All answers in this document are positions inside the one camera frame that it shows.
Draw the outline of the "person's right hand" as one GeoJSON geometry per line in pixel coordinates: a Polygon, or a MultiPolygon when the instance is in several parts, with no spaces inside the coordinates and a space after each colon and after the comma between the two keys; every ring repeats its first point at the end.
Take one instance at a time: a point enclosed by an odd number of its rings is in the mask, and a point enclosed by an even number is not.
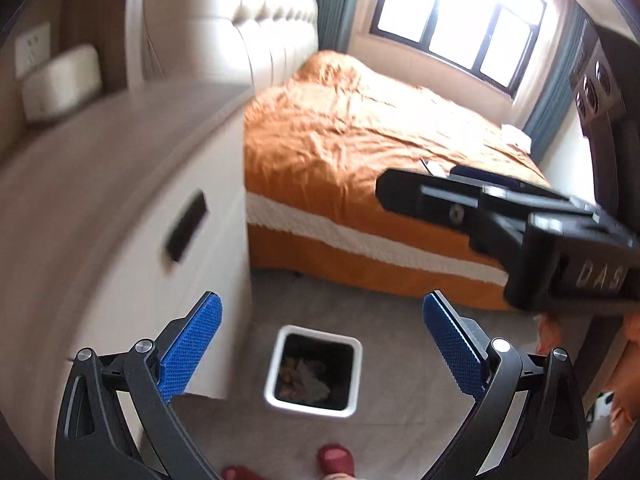
{"type": "Polygon", "coordinates": [[[559,315],[541,313],[537,316],[537,356],[548,356],[555,348],[565,344],[565,320],[559,315]]]}

